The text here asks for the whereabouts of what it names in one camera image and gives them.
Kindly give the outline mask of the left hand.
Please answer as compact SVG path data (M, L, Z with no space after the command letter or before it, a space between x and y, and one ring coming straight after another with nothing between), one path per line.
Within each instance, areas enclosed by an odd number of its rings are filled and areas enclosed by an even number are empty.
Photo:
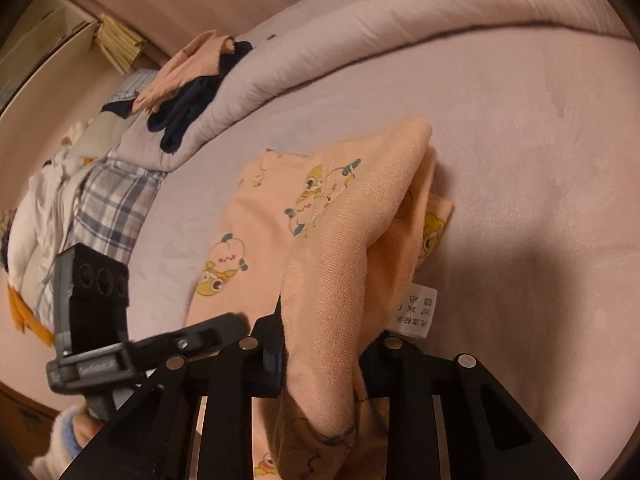
M86 404L81 404L76 408L72 419L72 427L74 437L81 448L84 448L103 426L104 421L94 418L89 413Z

